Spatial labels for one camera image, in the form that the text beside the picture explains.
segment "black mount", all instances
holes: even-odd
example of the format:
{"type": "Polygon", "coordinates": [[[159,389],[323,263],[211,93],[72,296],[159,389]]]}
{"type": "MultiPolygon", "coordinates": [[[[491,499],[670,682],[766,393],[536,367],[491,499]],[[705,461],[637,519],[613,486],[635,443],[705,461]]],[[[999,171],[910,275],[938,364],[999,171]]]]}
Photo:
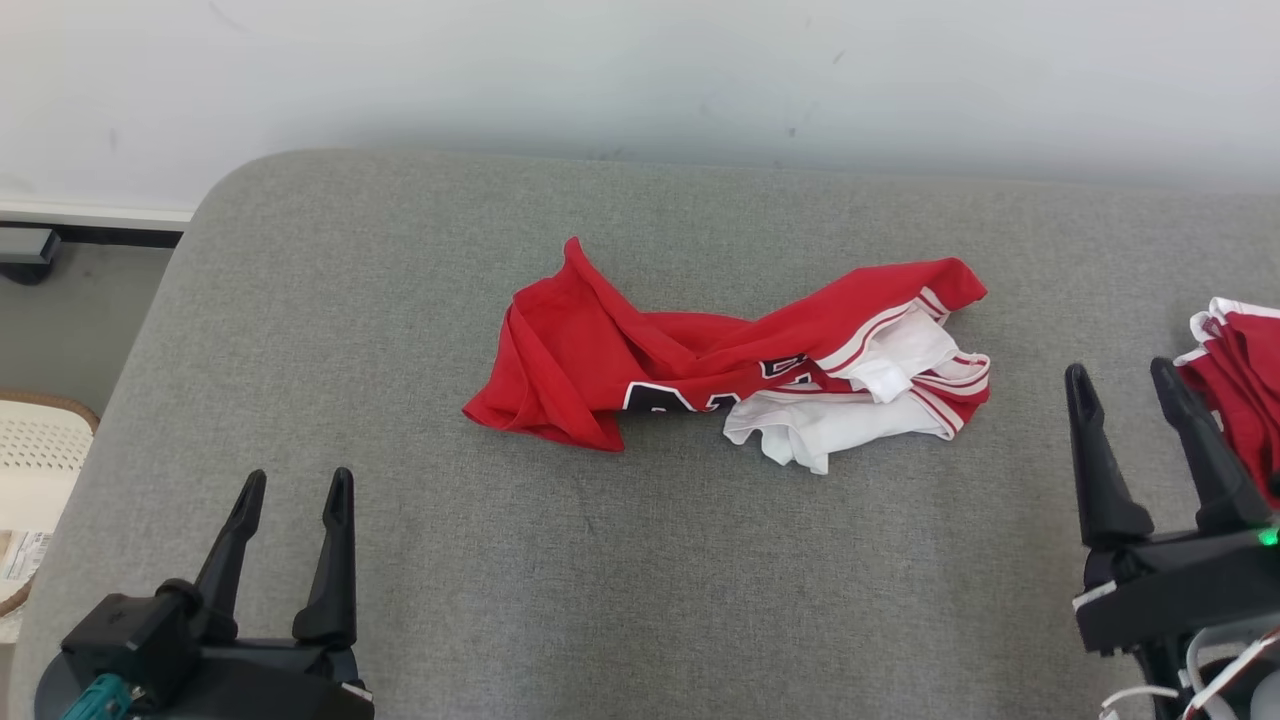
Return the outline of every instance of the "black mount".
{"type": "Polygon", "coordinates": [[[37,720],[58,720],[99,675],[136,696],[131,715],[173,720],[367,720],[356,642],[355,480],[338,468],[321,519],[324,546],[293,641],[237,639],[244,547],[257,532],[266,474],[244,482],[196,583],[154,597],[109,594],[63,639],[36,693],[37,720]]]}
{"type": "MultiPolygon", "coordinates": [[[[1152,360],[1151,377],[1199,496],[1197,529],[1153,534],[1120,474],[1089,374],[1068,368],[1080,541],[1089,548],[1075,620],[1085,650],[1132,653],[1149,684],[1181,688],[1196,633],[1280,610],[1280,547],[1271,509],[1201,398],[1167,359],[1152,360]]],[[[1183,694],[1157,697],[1157,717],[1176,719],[1190,701],[1190,691],[1183,694]]]]}

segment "gray fabric surface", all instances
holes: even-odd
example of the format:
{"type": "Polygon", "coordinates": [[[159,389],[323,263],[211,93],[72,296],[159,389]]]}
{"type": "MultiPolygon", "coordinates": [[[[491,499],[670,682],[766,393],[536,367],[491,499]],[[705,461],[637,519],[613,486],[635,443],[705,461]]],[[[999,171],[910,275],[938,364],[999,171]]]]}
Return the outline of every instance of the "gray fabric surface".
{"type": "MultiPolygon", "coordinates": [[[[243,634],[287,635],[329,475],[357,482],[379,717],[1092,717],[1138,678],[1087,656],[1061,373],[1088,363],[1157,524],[1194,495],[1147,379],[1212,295],[1280,305],[1280,205],[959,181],[316,151],[219,184],[173,256],[36,587],[27,698],[105,593],[192,577],[270,475],[243,634]],[[955,442],[831,475],[714,416],[627,419],[607,455],[458,409],[511,293],[580,234],[639,307],[760,315],[850,268],[943,255],[991,290],[955,442]]],[[[1142,708],[1134,702],[1134,708],[1142,708]]]]}

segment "folded red clothing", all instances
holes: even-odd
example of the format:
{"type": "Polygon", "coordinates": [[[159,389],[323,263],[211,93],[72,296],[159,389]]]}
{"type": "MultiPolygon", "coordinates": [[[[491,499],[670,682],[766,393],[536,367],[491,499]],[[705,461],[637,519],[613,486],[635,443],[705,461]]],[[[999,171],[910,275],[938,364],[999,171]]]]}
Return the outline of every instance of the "folded red clothing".
{"type": "Polygon", "coordinates": [[[1253,482],[1280,507],[1280,310],[1215,297],[1192,318],[1201,347],[1178,357],[1183,379],[1219,414],[1253,482]]]}
{"type": "MultiPolygon", "coordinates": [[[[986,293],[951,258],[860,268],[754,322],[640,313],[575,237],[559,273],[516,293],[489,383],[463,413],[500,430],[618,451],[618,410],[712,411],[797,382],[860,389],[841,378],[878,332],[909,314],[941,322],[986,293]]],[[[986,400],[956,397],[950,410],[961,420],[986,400]]]]}

